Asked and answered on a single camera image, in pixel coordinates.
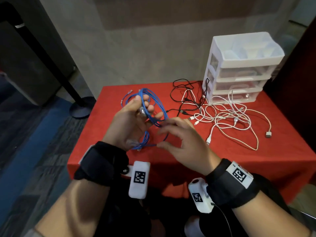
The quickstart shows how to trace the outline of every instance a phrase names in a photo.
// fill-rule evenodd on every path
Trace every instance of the red tablecloth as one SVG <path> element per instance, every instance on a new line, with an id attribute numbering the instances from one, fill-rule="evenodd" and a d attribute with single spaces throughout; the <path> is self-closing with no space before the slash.
<path id="1" fill-rule="evenodd" d="M 194 84 L 198 93 L 198 84 Z M 169 94 L 172 83 L 140 84 L 103 87 L 93 111 L 80 135 L 68 160 L 68 171 L 71 177 L 78 168 L 78 162 L 90 145 L 101 140 L 109 127 L 114 114 L 121 109 L 121 99 L 129 91 L 138 92 L 141 88 L 152 90 L 162 101 L 166 110 L 179 108 L 179 103 L 172 101 Z M 173 97 L 181 99 L 183 92 L 175 90 Z M 259 150 L 254 151 L 226 138 L 218 128 L 214 129 L 210 147 L 221 158 L 235 160 L 250 172 L 255 172 L 270 179 L 280 190 L 286 202 L 290 202 L 300 189 L 308 183 L 316 171 L 316 155 L 303 138 L 292 127 L 270 98 L 260 93 L 253 103 L 246 103 L 250 109 L 264 113 L 272 123 L 272 137 L 266 138 L 269 128 L 267 121 L 255 112 L 250 113 L 252 127 L 259 138 Z M 176 116 L 177 111 L 170 111 L 169 117 Z M 210 134 L 212 123 L 199 123 L 195 126 L 198 133 L 206 139 Z M 161 141 L 164 136 L 155 135 L 156 127 L 150 128 L 150 143 Z M 255 147 L 256 139 L 251 131 L 225 130 L 231 136 L 243 140 Z M 180 145 L 180 140 L 169 135 L 169 142 Z M 130 164 L 135 160 L 151 163 L 149 185 L 159 188 L 163 195 L 175 198 L 188 198 L 187 184 L 196 177 L 194 171 L 187 169 L 176 161 L 167 151 L 157 147 L 145 147 L 140 152 L 129 151 Z"/>

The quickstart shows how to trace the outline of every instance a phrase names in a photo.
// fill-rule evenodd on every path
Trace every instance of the gray sleeve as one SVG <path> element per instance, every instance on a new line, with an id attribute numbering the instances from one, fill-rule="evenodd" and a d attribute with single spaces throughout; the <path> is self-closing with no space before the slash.
<path id="1" fill-rule="evenodd" d="M 25 235 L 24 237 L 44 237 L 43 235 L 41 235 L 40 233 L 36 232 L 33 229 L 30 229 Z"/>

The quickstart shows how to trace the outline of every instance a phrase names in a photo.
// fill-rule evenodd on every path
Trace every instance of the black pole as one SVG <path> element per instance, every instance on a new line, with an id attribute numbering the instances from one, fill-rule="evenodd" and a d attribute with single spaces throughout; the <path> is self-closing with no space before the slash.
<path id="1" fill-rule="evenodd" d="M 94 104 L 94 97 L 81 98 L 73 86 L 69 83 L 67 78 L 62 74 L 60 69 L 56 66 L 50 56 L 46 53 L 41 44 L 25 26 L 21 16 L 14 8 L 14 6 L 8 2 L 0 4 L 0 22 L 8 21 L 23 40 L 29 45 L 34 53 L 39 57 L 43 64 L 50 70 L 53 76 L 59 81 L 59 83 L 65 88 L 69 95 L 75 100 L 75 103 L 70 108 L 71 116 L 75 118 L 88 117 Z"/>

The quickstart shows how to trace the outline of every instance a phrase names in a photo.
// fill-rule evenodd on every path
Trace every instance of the coiled blue cable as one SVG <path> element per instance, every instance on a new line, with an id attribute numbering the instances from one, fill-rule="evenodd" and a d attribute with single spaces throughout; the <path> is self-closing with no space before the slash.
<path id="1" fill-rule="evenodd" d="M 123 101 L 124 101 L 124 99 L 125 99 L 126 96 L 128 96 L 131 92 L 132 92 L 132 90 L 130 90 L 130 91 L 123 97 L 123 99 L 121 100 L 121 106 L 122 106 L 122 107 L 123 107 Z M 142 104 L 143 104 L 145 113 L 146 113 L 148 119 L 149 119 L 155 126 L 161 127 L 162 125 L 159 124 L 159 122 L 164 121 L 164 120 L 166 120 L 166 119 L 169 119 L 169 118 L 168 118 L 168 115 L 167 115 L 167 112 L 166 112 L 165 108 L 163 107 L 163 104 L 162 104 L 162 102 L 160 101 L 160 99 L 158 98 L 158 96 L 157 96 L 155 93 L 153 93 L 151 90 L 147 89 L 147 88 L 142 88 L 141 90 L 139 90 L 138 93 L 130 95 L 130 96 L 126 99 L 125 105 L 128 103 L 128 101 L 129 101 L 131 98 L 133 98 L 133 97 L 136 96 L 136 95 L 139 95 L 139 96 L 141 97 L 141 100 L 142 100 Z M 148 95 L 148 96 L 149 96 L 148 102 L 150 102 L 150 100 L 152 99 L 152 100 L 155 102 L 154 105 L 157 104 L 157 106 L 160 107 L 160 109 L 161 109 L 161 111 L 163 112 L 163 115 L 164 115 L 164 119 L 163 119 L 163 120 L 158 120 L 158 119 L 156 119 L 156 118 L 154 118 L 154 117 L 151 116 L 151 114 L 149 113 L 149 111 L 148 111 L 147 108 L 145 107 L 145 101 L 144 101 L 144 99 L 143 99 L 143 95 Z M 143 148 L 144 146 L 155 146 L 155 145 L 156 145 L 156 144 L 147 144 L 148 141 L 149 141 L 149 132 L 148 132 L 148 131 L 145 131 L 145 134 L 144 134 L 144 137 L 143 137 L 142 142 L 140 142 L 138 146 L 135 146 L 135 147 L 133 147 L 132 149 L 133 149 L 133 150 L 140 150 L 140 149 Z"/>

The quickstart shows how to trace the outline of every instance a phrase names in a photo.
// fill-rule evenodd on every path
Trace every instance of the person's right hand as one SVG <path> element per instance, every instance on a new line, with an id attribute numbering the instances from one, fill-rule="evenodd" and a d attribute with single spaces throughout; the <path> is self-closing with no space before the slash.
<path id="1" fill-rule="evenodd" d="M 182 140 L 180 148 L 163 141 L 157 147 L 169 151 L 181 164 L 203 175 L 211 173 L 221 159 L 213 153 L 188 119 L 175 117 L 161 122 L 159 133 L 171 133 Z"/>

